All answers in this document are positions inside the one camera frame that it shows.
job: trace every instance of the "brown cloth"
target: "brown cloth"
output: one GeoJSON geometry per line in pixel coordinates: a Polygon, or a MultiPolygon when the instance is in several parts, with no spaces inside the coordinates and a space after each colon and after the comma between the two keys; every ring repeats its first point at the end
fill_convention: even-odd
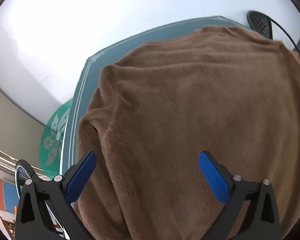
{"type": "Polygon", "coordinates": [[[223,207],[203,150],[270,179],[285,236],[300,217],[300,62],[282,42],[206,26],[104,67],[78,130],[77,158],[98,164],[75,210],[95,239],[200,239],[223,207]]]}

